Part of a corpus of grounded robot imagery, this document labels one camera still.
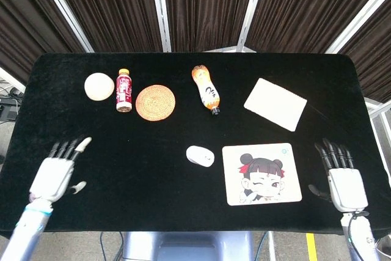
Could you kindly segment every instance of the computer mouse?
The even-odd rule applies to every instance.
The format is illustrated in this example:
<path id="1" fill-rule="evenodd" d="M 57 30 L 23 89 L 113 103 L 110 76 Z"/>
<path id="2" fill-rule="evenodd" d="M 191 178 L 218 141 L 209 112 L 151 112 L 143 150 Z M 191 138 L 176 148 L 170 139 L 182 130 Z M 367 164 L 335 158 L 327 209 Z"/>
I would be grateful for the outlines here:
<path id="1" fill-rule="evenodd" d="M 199 146 L 190 146 L 186 150 L 186 157 L 190 162 L 199 164 L 205 167 L 210 167 L 214 162 L 214 154 L 212 151 L 199 147 Z"/>

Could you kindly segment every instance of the cartoon face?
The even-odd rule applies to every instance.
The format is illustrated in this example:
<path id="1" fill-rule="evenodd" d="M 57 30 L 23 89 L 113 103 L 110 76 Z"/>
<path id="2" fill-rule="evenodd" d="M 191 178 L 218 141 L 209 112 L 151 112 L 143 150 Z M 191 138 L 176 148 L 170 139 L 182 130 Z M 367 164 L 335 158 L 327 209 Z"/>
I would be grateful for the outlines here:
<path id="1" fill-rule="evenodd" d="M 283 189 L 281 177 L 267 172 L 251 172 L 250 179 L 242 179 L 244 189 L 249 189 L 262 197 L 275 197 Z"/>

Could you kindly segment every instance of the bottle cap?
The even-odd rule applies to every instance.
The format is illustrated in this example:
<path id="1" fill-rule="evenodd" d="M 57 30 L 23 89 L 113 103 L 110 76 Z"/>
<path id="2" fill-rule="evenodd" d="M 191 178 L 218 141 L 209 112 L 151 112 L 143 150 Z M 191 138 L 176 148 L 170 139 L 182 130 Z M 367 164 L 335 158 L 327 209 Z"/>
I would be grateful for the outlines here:
<path id="1" fill-rule="evenodd" d="M 220 113 L 220 108 L 218 107 L 215 107 L 215 108 L 212 108 L 212 116 L 216 116 Z"/>
<path id="2" fill-rule="evenodd" d="M 122 73 L 126 73 L 127 75 L 129 75 L 129 70 L 125 69 L 125 68 L 121 68 L 119 71 L 118 71 L 118 74 L 121 75 Z"/>

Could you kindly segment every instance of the white ball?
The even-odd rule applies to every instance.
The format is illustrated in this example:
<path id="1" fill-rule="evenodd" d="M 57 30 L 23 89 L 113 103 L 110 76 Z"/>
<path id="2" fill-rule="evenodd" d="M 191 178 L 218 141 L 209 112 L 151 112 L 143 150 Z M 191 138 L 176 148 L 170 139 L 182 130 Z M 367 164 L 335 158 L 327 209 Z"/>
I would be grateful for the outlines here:
<path id="1" fill-rule="evenodd" d="M 104 73 L 93 73 L 84 82 L 84 90 L 91 100 L 101 101 L 113 93 L 114 82 Z"/>

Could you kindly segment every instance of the cartoon girl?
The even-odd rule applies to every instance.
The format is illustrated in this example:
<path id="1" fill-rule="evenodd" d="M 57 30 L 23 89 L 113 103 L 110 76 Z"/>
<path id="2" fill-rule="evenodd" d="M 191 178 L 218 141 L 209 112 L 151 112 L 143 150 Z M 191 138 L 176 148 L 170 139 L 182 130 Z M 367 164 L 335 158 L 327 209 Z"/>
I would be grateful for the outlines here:
<path id="1" fill-rule="evenodd" d="M 282 162 L 278 159 L 253 158 L 246 153 L 240 156 L 243 166 L 240 173 L 243 174 L 240 202 L 249 204 L 255 200 L 278 199 L 281 190 L 284 189 Z"/>

